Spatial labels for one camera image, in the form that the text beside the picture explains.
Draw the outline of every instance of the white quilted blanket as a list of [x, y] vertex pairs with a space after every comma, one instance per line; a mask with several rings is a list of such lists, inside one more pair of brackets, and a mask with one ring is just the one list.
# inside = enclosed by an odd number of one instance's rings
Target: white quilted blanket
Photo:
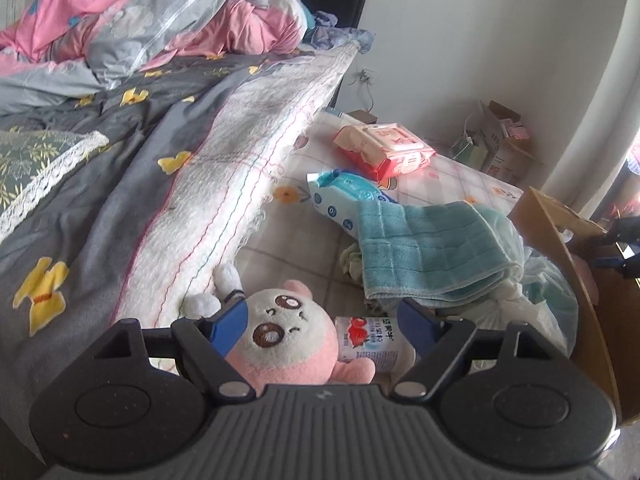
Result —
[[357, 51], [316, 52], [242, 85], [184, 167], [132, 264], [118, 318], [168, 326], [187, 294], [210, 291], [212, 270], [249, 234], [296, 137], [311, 124]]

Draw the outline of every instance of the plush toy ear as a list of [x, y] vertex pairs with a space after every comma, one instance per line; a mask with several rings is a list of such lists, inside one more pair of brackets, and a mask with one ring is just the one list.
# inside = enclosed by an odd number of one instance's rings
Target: plush toy ear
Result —
[[350, 363], [337, 362], [331, 380], [347, 384], [369, 384], [376, 374], [376, 364], [368, 357], [359, 357]]
[[312, 300], [314, 295], [311, 293], [311, 290], [304, 283], [299, 282], [298, 280], [287, 280], [282, 284], [282, 288], [285, 290], [290, 290], [291, 292], [295, 292], [300, 296], [304, 296]]

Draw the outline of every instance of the wet wipes package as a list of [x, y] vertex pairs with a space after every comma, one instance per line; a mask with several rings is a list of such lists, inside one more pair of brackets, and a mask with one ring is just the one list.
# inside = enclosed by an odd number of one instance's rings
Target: wet wipes package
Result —
[[363, 175], [380, 182], [429, 165], [435, 150], [402, 124], [350, 124], [334, 137]]
[[354, 238], [358, 238], [358, 200], [395, 202], [366, 178], [348, 171], [309, 173], [306, 176], [316, 211], [337, 222]]

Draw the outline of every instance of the blue wet wipes package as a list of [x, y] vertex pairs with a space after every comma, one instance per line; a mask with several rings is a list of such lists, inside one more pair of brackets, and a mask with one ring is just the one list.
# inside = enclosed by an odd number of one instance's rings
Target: blue wet wipes package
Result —
[[327, 173], [309, 173], [306, 176], [309, 192], [316, 211], [358, 239], [358, 200], [394, 202], [378, 189], [376, 184], [349, 171], [333, 170]]

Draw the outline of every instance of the power cord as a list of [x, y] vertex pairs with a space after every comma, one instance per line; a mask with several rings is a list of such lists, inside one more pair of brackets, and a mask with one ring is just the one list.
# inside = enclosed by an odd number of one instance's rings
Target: power cord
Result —
[[[475, 115], [475, 113], [469, 115], [469, 117], [467, 117], [466, 120], [465, 120], [465, 125], [463, 126], [463, 131], [462, 131], [462, 138], [463, 138], [463, 140], [466, 140], [466, 144], [464, 146], [462, 146], [462, 148], [460, 148], [460, 150], [455, 155], [453, 155], [451, 157], [453, 160], [456, 160], [456, 157], [459, 156], [460, 153], [464, 152], [470, 145], [473, 144], [473, 141], [471, 140], [471, 137], [469, 137], [469, 134], [466, 132], [466, 124], [469, 122], [469, 119], [471, 117], [473, 117], [474, 115]], [[453, 150], [453, 147], [459, 142], [460, 142], [459, 140], [454, 142], [453, 146], [451, 147], [451, 149]]]
[[370, 85], [371, 83], [369, 82], [369, 80], [367, 80], [367, 93], [369, 94], [369, 97], [371, 97], [371, 106], [369, 107], [369, 110], [367, 110], [367, 114], [373, 110], [373, 105], [374, 105], [373, 95], [371, 95], [371, 90], [369, 89]]
[[350, 83], [347, 83], [347, 86], [356, 84], [358, 81], [361, 83], [365, 83], [367, 85], [367, 93], [369, 94], [369, 98], [371, 99], [371, 106], [369, 107], [369, 110], [367, 110], [367, 114], [368, 114], [373, 110], [373, 105], [375, 104], [375, 101], [373, 100], [373, 95], [371, 94], [371, 89], [369, 88], [369, 86], [371, 85], [371, 79], [369, 78], [369, 76], [364, 70], [360, 70], [355, 73], [353, 81], [351, 81]]

